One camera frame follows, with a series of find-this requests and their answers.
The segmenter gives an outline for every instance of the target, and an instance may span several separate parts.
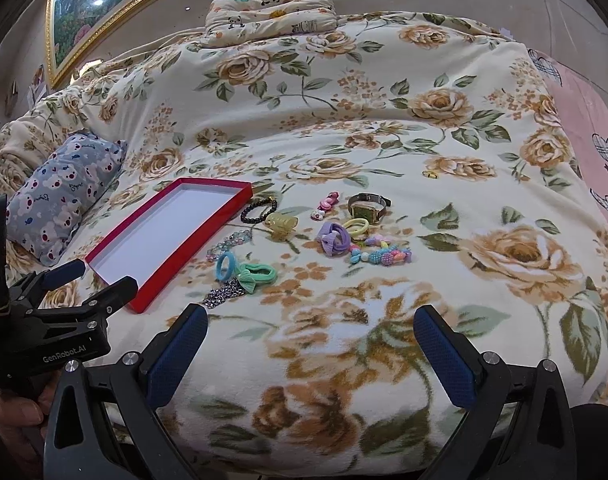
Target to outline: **pink sheet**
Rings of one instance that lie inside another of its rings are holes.
[[[571,69],[540,52],[529,53],[555,100],[582,178],[608,222],[608,108],[593,87]]]

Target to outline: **bed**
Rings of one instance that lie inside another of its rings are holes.
[[[291,477],[426,466],[462,412],[414,339],[423,304],[508,363],[553,359],[571,405],[608,404],[608,227],[523,44],[421,12],[339,16],[326,32],[228,47],[204,35],[127,52],[0,131],[9,195],[83,126],[128,142],[62,262],[181,176],[252,182],[299,217],[285,241],[258,225],[235,248],[278,278],[209,311],[206,341],[160,411],[192,463]],[[310,212],[334,190],[326,219],[337,222],[358,192],[389,198],[373,233],[413,262],[328,257]],[[234,218],[212,242],[245,227]],[[39,268],[7,245],[9,281]],[[216,286],[206,249],[143,314],[111,317],[98,362],[143,348]],[[102,286],[87,269],[44,307]]]

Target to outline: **gold picture frame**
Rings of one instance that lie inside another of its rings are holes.
[[[62,54],[59,55],[59,48],[56,49],[54,39],[54,24],[56,21],[54,17],[54,6],[56,0],[47,0],[46,66],[50,86],[52,88],[58,88],[60,83],[65,80],[68,72],[73,69],[76,61],[78,61],[91,46],[153,1],[155,0],[121,0],[120,2],[117,2],[92,26],[84,25],[84,27],[90,28],[84,33],[82,39],[77,43],[73,43],[68,52],[63,51]],[[102,4],[102,0],[96,0],[94,5],[97,5],[97,2],[100,5]],[[57,56],[63,57],[59,63],[57,62]]]

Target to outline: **purple scrunchie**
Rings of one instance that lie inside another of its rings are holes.
[[[329,256],[345,253],[351,245],[351,235],[341,224],[324,222],[315,240],[322,243],[324,252]]]

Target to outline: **panda print pillow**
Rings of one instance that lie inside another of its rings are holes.
[[[44,266],[55,265],[82,220],[119,172],[123,140],[109,142],[88,130],[70,136],[13,195],[6,236]]]

